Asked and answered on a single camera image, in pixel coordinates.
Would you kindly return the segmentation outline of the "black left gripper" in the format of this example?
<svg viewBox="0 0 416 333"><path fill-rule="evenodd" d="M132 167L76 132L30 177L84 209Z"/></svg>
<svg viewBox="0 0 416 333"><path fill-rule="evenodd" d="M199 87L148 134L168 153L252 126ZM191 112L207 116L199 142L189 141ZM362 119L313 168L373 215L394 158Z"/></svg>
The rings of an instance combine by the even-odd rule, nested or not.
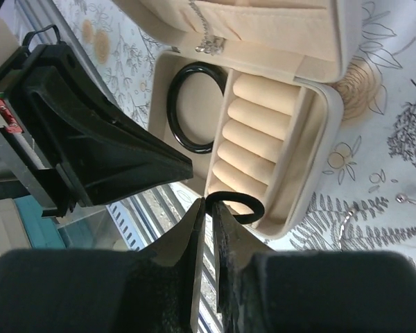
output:
<svg viewBox="0 0 416 333"><path fill-rule="evenodd" d="M109 101L69 46L21 46L0 66L0 199L30 194L43 217L64 217L192 176L190 158Z"/></svg>

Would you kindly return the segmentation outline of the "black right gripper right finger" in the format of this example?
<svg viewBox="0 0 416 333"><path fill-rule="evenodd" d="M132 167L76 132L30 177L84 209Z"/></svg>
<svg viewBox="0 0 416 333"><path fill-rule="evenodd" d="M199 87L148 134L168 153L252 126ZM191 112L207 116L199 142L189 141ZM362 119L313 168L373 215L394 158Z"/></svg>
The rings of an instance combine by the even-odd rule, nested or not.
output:
<svg viewBox="0 0 416 333"><path fill-rule="evenodd" d="M275 251L212 207L226 332L416 332L416 270L386 251Z"/></svg>

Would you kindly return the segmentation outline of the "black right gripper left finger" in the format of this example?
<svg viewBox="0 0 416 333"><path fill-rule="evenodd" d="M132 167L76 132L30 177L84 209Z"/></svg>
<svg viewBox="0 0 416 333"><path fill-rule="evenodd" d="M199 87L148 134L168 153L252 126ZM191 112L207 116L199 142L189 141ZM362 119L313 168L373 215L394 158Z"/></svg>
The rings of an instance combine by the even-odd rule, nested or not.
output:
<svg viewBox="0 0 416 333"><path fill-rule="evenodd" d="M196 332L205 206L139 251L1 256L0 332Z"/></svg>

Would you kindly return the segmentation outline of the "black bangle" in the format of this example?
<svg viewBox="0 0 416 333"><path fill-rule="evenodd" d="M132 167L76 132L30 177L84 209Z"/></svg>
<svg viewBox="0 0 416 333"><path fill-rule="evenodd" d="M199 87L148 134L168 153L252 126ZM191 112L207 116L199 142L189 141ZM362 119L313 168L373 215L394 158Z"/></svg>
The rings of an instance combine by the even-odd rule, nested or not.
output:
<svg viewBox="0 0 416 333"><path fill-rule="evenodd" d="M227 79L225 69L207 62L190 62L178 69L166 93L162 139L177 150L212 153Z"/></svg>

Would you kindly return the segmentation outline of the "beige jewelry box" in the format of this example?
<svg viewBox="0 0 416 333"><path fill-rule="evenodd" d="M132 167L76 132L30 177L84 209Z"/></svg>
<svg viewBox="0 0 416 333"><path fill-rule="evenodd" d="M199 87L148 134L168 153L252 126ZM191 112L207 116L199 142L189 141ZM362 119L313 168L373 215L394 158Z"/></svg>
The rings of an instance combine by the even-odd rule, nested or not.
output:
<svg viewBox="0 0 416 333"><path fill-rule="evenodd" d="M201 196L237 191L258 198L265 213L252 224L255 232L267 239L284 236L306 213L343 117L343 100L332 84L344 76L357 49L361 3L118 1L117 6L170 46L155 63L148 124L162 141L166 93L177 70L196 61L226 70L212 153L178 150L193 163L185 185Z"/></svg>

